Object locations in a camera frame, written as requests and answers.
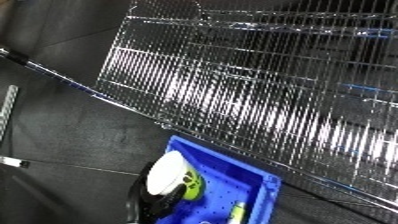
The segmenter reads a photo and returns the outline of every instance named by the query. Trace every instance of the black object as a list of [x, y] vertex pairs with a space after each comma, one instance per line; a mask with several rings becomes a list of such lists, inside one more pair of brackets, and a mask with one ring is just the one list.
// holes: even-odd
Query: black object
[[29, 57], [27, 55], [14, 50], [10, 50], [10, 52], [6, 55], [6, 58], [22, 66], [25, 66], [29, 61]]
[[151, 224], [155, 223], [159, 218], [172, 214], [174, 207], [182, 199], [186, 191], [186, 186], [180, 184], [166, 196], [149, 194], [146, 180], [153, 164], [153, 162], [147, 163], [130, 188], [126, 203], [128, 224]]

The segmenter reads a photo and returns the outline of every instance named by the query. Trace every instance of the chrome wire grid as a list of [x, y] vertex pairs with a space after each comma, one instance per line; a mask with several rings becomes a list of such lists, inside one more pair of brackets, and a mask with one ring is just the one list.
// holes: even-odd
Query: chrome wire grid
[[397, 212], [397, 6], [137, 0], [96, 89]]

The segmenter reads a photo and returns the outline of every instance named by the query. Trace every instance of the blue bin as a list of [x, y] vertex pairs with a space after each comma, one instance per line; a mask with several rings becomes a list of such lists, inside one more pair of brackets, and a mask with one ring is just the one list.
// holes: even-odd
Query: blue bin
[[236, 202], [246, 203], [248, 224], [268, 223], [281, 179], [208, 148], [173, 136], [166, 152], [177, 150], [206, 181], [198, 201], [181, 201], [158, 224], [226, 224]]

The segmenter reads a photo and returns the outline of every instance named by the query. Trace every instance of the small bottle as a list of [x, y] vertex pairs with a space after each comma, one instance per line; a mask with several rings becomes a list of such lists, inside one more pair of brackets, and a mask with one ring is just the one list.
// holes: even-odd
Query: small bottle
[[246, 204], [244, 202], [235, 202], [229, 215], [228, 224], [243, 224], [246, 213]]

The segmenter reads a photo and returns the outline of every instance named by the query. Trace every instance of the black floor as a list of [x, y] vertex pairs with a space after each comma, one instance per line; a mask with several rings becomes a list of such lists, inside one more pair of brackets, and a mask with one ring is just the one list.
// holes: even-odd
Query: black floor
[[[129, 3], [9, 0], [0, 5], [0, 43], [93, 85]], [[0, 223], [124, 223], [136, 176], [76, 166], [137, 173], [173, 133], [0, 60], [0, 99], [11, 84], [21, 93], [0, 154], [41, 162], [0, 166]], [[377, 222], [284, 186], [271, 223]]]

